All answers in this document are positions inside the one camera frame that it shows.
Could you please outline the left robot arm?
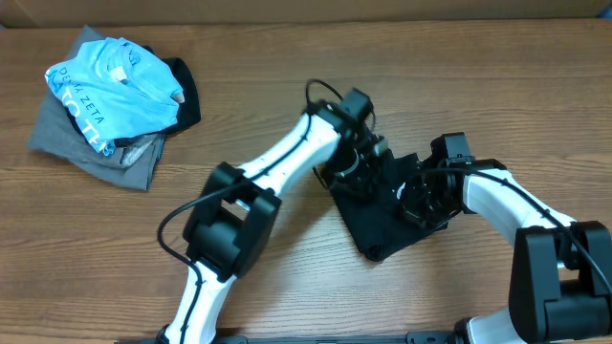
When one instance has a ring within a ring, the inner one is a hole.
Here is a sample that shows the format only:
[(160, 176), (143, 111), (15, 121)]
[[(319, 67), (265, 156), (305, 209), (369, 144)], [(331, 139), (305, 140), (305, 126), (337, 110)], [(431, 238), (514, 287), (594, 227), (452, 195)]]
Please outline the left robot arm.
[(169, 223), (189, 211), (183, 237), (186, 287), (171, 323), (156, 335), (158, 343), (210, 343), (218, 316), (235, 280), (244, 276), (268, 242), (281, 207), (281, 196), (311, 169), (321, 166), (323, 184), (353, 200), (374, 191), (379, 153), (366, 125), (374, 114), (368, 95), (352, 89), (339, 102), (309, 101), (296, 126), (252, 161), (217, 165), (200, 197), (173, 210)]

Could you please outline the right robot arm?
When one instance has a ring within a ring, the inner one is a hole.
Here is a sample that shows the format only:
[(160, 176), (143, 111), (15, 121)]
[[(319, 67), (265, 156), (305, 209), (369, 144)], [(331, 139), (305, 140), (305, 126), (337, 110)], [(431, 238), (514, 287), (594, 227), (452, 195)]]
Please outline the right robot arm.
[(407, 158), (403, 217), (425, 233), (460, 213), (487, 220), (513, 246), (508, 304), (459, 321), (449, 343), (555, 343), (611, 333), (611, 235), (521, 186), (495, 159), (478, 160), (463, 133), (444, 134), (430, 156)]

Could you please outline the black t-shirt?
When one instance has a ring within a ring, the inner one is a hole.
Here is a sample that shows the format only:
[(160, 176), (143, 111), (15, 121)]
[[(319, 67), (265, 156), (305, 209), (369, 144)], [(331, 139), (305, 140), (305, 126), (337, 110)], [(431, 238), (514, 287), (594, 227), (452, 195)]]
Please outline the black t-shirt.
[(372, 262), (381, 262), (444, 228), (417, 228), (400, 214), (399, 197), (410, 175), (421, 170), (415, 153), (396, 158), (388, 150), (382, 174), (371, 197), (352, 197), (329, 191), (358, 251)]

